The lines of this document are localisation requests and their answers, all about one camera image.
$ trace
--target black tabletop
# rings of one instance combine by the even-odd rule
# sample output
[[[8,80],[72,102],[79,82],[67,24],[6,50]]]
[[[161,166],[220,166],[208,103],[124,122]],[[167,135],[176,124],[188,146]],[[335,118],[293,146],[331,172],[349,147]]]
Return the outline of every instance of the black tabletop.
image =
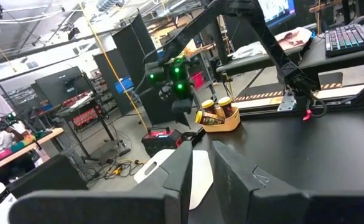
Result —
[[[306,70],[313,68],[317,72],[364,65],[364,50],[337,57],[325,56],[325,40],[314,37],[310,49],[305,52],[299,68]]]
[[[211,141],[223,142],[298,189],[364,190],[364,111],[329,113],[309,122],[297,117],[244,121],[233,132],[204,135],[195,149],[210,151]],[[214,194],[212,187],[190,212],[189,223],[201,217],[197,214],[220,212]]]

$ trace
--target wooden workbench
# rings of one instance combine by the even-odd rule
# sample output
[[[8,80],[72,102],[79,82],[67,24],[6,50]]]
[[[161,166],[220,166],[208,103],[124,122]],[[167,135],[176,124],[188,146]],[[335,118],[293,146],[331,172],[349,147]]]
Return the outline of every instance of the wooden workbench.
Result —
[[[39,144],[42,144],[44,142],[47,142],[47,141],[51,140],[52,138],[55,138],[56,136],[58,136],[59,134],[62,134],[64,132],[64,130],[62,128],[54,128],[51,131],[52,131],[52,133],[46,135],[45,137],[41,138],[37,142]],[[0,160],[0,167],[2,167],[3,165],[5,165],[5,164],[7,164],[7,163],[9,163],[11,161],[13,161],[14,159],[17,159],[18,157],[20,157],[23,154],[29,152],[30,150],[35,149],[36,147],[38,147],[36,145],[36,143],[32,143],[32,144],[24,147],[20,151],[17,151],[15,153],[11,154],[10,156],[7,156],[6,158]]]

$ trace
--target man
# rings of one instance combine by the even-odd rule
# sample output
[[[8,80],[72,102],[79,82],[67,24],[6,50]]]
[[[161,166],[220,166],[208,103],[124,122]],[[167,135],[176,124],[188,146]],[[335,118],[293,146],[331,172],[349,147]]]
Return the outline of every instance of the man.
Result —
[[[10,148],[13,142],[23,140],[23,134],[26,133],[27,131],[22,124],[15,124],[12,128],[7,128],[5,131],[0,130],[0,152],[6,148]],[[9,178],[12,175],[12,170],[16,168],[22,169],[25,172],[29,172],[34,169],[35,164],[32,161],[32,156],[29,153],[25,153],[17,159],[0,167],[0,182],[7,185],[9,183]]]

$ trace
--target metal bracket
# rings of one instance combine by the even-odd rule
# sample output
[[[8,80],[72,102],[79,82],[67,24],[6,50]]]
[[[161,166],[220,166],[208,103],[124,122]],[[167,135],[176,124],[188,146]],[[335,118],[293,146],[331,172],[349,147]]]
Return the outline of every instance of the metal bracket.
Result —
[[[293,92],[286,91],[277,111],[291,111],[295,108],[295,106],[296,100]]]

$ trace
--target keyboard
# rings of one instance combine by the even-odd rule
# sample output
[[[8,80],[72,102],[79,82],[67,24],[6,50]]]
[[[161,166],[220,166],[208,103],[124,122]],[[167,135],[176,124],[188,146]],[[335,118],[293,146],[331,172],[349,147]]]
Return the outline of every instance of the keyboard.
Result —
[[[325,32],[325,56],[334,57],[364,50],[364,31],[352,24]]]

